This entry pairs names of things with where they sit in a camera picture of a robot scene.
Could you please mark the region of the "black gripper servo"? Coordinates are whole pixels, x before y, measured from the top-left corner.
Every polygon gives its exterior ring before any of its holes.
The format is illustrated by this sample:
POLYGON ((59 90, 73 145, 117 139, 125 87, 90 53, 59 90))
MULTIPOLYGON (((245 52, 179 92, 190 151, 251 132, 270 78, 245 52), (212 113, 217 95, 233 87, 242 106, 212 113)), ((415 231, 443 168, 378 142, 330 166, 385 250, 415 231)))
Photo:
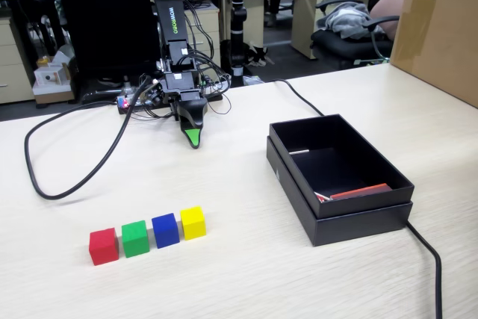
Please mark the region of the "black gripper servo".
POLYGON ((208 102, 197 86, 197 71, 169 72, 162 79, 162 102, 178 102, 181 132, 198 149, 208 102))

